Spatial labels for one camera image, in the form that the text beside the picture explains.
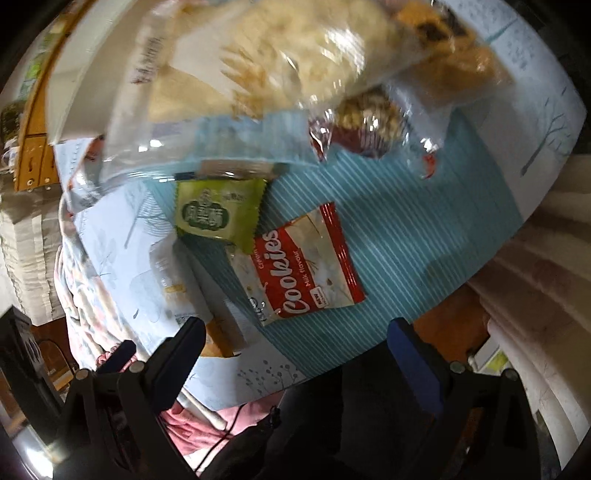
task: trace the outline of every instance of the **black cable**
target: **black cable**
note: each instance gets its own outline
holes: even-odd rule
[[[43,342],[50,342],[53,343],[53,345],[55,345],[57,347],[57,349],[60,351],[61,353],[61,357],[64,359],[64,362],[66,362],[66,365],[68,366],[68,368],[70,369],[70,373],[72,374],[72,378],[76,375],[74,373],[74,369],[72,368],[72,366],[70,365],[70,362],[67,360],[66,356],[64,355],[64,350],[61,349],[61,347],[57,344],[56,341],[51,340],[50,338],[42,338],[41,340],[37,341],[37,344],[39,345],[40,343]]]
[[[199,465],[197,465],[197,468],[195,470],[193,470],[193,472],[197,473],[197,471],[201,468],[201,466],[205,463],[205,460],[207,460],[207,457],[209,457],[209,455],[216,449],[216,447],[222,443],[225,439],[228,438],[228,435],[230,435],[232,433],[232,429],[234,428],[234,425],[236,425],[236,421],[238,420],[238,415],[240,415],[240,411],[242,410],[242,408],[244,407],[244,405],[246,405],[245,403],[243,403],[242,405],[240,405],[238,407],[238,411],[236,412],[236,416],[234,417],[234,421],[232,422],[232,425],[230,425],[230,428],[225,430],[225,433],[223,434],[223,437],[220,438],[214,445],[213,447],[211,447],[207,453],[205,454],[205,457],[203,457],[203,460],[201,460],[201,462],[199,462]]]

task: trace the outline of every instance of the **blue striped surface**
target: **blue striped surface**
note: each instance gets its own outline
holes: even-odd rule
[[[436,175],[421,180],[403,158],[381,161],[339,153],[326,168],[292,171],[268,188],[260,231],[335,201],[362,303],[280,320],[260,331],[307,377],[365,352],[386,337],[395,317],[414,320],[461,286],[522,224],[499,167],[468,120],[456,111]],[[167,215],[174,186],[152,185]],[[224,245],[186,242],[212,277],[256,323],[226,259]]]

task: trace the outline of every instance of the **wooden floor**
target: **wooden floor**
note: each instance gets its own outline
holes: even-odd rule
[[[458,288],[413,325],[421,339],[432,344],[447,361],[466,362],[488,338],[488,314],[467,285]]]

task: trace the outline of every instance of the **green snack packet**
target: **green snack packet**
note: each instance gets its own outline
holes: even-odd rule
[[[228,240],[251,254],[266,186],[264,179],[180,181],[175,223],[185,232]]]

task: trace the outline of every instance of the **cookie packet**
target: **cookie packet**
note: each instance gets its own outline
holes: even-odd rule
[[[261,325],[365,299],[334,202],[255,240],[228,258]]]
[[[229,241],[251,253],[266,186],[264,179],[180,181],[176,226],[193,235]]]

